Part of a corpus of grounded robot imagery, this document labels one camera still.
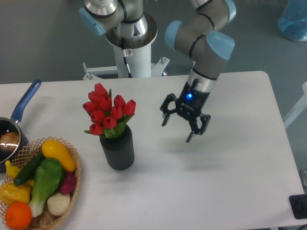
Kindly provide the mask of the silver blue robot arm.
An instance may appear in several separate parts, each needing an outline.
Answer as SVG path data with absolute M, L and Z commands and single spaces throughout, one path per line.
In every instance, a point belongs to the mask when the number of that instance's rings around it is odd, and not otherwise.
M 189 23 L 171 22 L 166 44 L 188 56 L 194 64 L 179 97 L 169 94 L 161 105 L 164 120 L 178 114 L 189 122 L 191 135 L 205 132 L 210 116 L 202 113 L 216 80 L 235 47 L 234 40 L 220 30 L 236 15 L 231 0 L 194 0 L 197 15 Z M 79 16 L 95 35 L 104 35 L 113 46 L 118 77 L 150 77 L 151 44 L 157 36 L 155 20 L 141 0 L 86 0 Z

